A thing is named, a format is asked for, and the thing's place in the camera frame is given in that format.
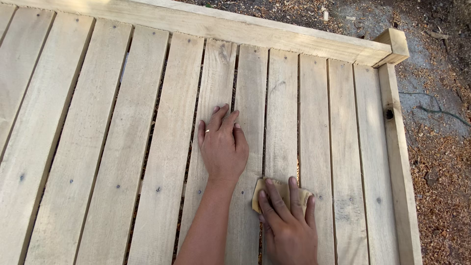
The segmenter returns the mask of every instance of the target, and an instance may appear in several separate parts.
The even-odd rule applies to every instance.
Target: wooden post
[[[391,45],[392,53],[377,62],[373,68],[378,68],[386,63],[396,65],[409,58],[406,35],[403,31],[389,28],[383,31],[373,41]]]
[[[394,65],[387,63],[379,67],[378,76],[388,147],[399,260],[401,264],[421,265],[422,254],[415,210],[414,186],[412,185]]]

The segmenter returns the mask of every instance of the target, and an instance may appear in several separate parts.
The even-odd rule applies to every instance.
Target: hand
[[[291,212],[270,179],[265,180],[269,198],[265,191],[259,192],[259,203],[263,215],[263,235],[266,237],[268,255],[277,265],[317,265],[317,231],[314,219],[316,197],[308,198],[306,218],[299,201],[298,185],[295,177],[290,177]]]
[[[223,119],[228,110],[228,104],[222,108],[215,106],[208,126],[200,121],[198,144],[209,174],[208,182],[227,184],[234,188],[247,164],[249,145],[240,125],[234,123],[239,111]]]

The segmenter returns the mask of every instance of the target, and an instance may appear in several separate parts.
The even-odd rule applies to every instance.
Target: dirt ground
[[[471,264],[471,0],[182,1],[368,40],[389,27],[404,31],[411,57],[396,73],[423,262]],[[426,31],[448,35],[448,52]],[[430,96],[406,94],[417,92]]]

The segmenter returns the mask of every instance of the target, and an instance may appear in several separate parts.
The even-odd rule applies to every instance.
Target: wooden pallet
[[[297,162],[319,264],[422,264],[403,32],[367,41],[170,0],[2,1],[0,264],[170,264],[207,180],[194,121],[231,101],[250,156],[227,264],[257,264],[255,183]]]

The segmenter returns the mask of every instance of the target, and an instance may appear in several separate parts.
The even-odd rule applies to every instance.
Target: sandpaper
[[[252,209],[255,210],[257,213],[261,214],[262,210],[259,205],[259,192],[260,190],[264,190],[268,195],[267,189],[265,187],[265,179],[259,179],[257,181],[257,186],[255,186],[255,192],[253,193],[252,197]],[[288,183],[283,183],[278,180],[271,179],[273,181],[273,184],[275,185],[276,189],[281,195],[281,198],[283,199],[284,203],[288,207],[289,210],[291,210],[291,205],[290,205],[290,189],[288,186]],[[306,189],[301,189],[299,188],[299,201],[301,202],[302,205],[302,213],[303,215],[306,214],[306,207],[308,204],[308,198],[309,196],[312,195],[312,192]]]

